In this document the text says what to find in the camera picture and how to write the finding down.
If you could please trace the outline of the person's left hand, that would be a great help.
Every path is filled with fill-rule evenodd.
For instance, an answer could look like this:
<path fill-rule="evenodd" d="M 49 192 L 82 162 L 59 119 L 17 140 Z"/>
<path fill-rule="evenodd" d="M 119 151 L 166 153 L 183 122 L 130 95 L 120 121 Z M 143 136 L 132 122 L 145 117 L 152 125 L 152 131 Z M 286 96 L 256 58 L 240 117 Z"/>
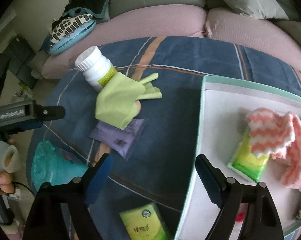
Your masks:
<path fill-rule="evenodd" d="M 13 137 L 7 142 L 0 141 L 0 189 L 6 194 L 14 194 L 13 174 L 22 168 L 22 161 Z"/>

